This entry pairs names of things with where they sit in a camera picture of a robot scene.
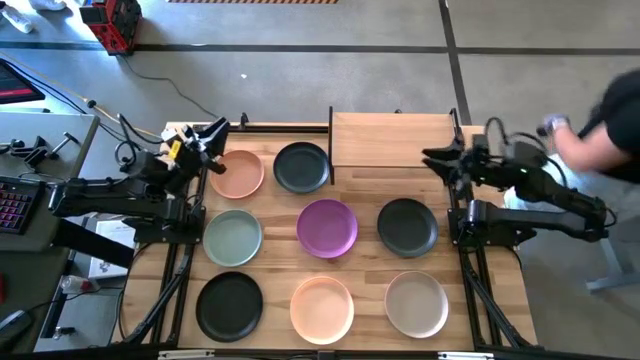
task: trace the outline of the yellow label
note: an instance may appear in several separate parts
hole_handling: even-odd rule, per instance
[[[178,152],[180,151],[180,147],[182,146],[182,143],[180,141],[174,141],[173,145],[171,145],[171,151],[169,151],[169,157],[173,160],[176,159],[176,156],[178,156]]]

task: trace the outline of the sage green plate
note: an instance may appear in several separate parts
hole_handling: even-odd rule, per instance
[[[204,251],[220,266],[247,263],[262,244],[260,222],[244,210],[229,210],[216,216],[204,231]]]

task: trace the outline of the purple plate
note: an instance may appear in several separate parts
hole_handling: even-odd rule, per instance
[[[358,236],[358,221],[351,209],[338,200],[309,204],[298,216],[298,240],[311,255],[331,259],[346,253]]]

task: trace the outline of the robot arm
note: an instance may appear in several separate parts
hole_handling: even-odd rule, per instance
[[[457,157],[452,155],[452,147]],[[589,242],[608,235],[605,229],[607,208],[598,198],[592,198],[558,184],[542,167],[546,154],[539,148],[514,142],[505,145],[504,156],[489,153],[486,135],[474,135],[473,146],[464,150],[459,141],[445,149],[426,149],[423,162],[440,176],[447,186],[459,193],[471,189],[471,184],[486,184],[504,191],[514,187],[516,195],[528,202],[547,202],[565,212],[544,212],[501,209],[490,203],[473,200],[466,214],[460,216],[466,229],[482,237],[496,231],[508,234],[508,245],[517,245],[536,233],[533,229],[559,230]]]
[[[80,216],[90,212],[127,215],[130,223],[156,224],[162,229],[192,224],[192,206],[185,198],[191,181],[205,168],[218,174],[225,167],[217,162],[224,152],[229,122],[221,118],[194,131],[185,125],[186,139],[177,133],[165,136],[170,146],[168,165],[145,150],[138,151],[137,161],[127,169],[123,179],[70,179],[53,187],[49,210],[58,217]]]

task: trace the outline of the hand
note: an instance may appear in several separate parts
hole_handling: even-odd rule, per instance
[[[549,114],[544,117],[543,128],[547,135],[553,135],[553,132],[561,126],[571,127],[571,121],[567,115]]]

